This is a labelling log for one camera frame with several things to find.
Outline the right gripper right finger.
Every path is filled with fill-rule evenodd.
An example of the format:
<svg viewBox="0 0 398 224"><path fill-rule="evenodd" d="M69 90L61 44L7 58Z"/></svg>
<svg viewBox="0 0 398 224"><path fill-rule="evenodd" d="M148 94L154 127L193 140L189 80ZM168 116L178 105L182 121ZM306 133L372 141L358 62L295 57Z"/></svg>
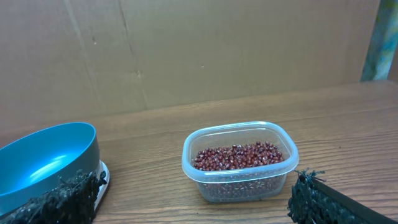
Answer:
<svg viewBox="0 0 398 224"><path fill-rule="evenodd" d="M299 224L397 224L324 184L320 171L298 171L287 216Z"/></svg>

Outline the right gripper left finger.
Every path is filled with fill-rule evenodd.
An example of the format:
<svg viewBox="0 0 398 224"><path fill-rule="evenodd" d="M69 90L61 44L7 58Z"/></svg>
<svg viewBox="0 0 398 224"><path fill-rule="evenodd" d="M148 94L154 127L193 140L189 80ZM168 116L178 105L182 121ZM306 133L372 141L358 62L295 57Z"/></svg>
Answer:
<svg viewBox="0 0 398 224"><path fill-rule="evenodd" d="M107 184L102 171L84 173L81 170L66 181L39 197L30 198L24 205L1 219L1 224L91 224L96 218L95 202L100 187Z"/></svg>

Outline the teal blue bowl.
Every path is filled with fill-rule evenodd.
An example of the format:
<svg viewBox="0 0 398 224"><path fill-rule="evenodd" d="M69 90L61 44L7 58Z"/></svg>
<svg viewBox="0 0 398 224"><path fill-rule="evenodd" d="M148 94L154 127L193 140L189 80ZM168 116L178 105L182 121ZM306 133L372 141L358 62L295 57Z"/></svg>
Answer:
<svg viewBox="0 0 398 224"><path fill-rule="evenodd" d="M93 125L65 123L42 129L1 149L1 215L54 189L61 177L98 168L100 151Z"/></svg>

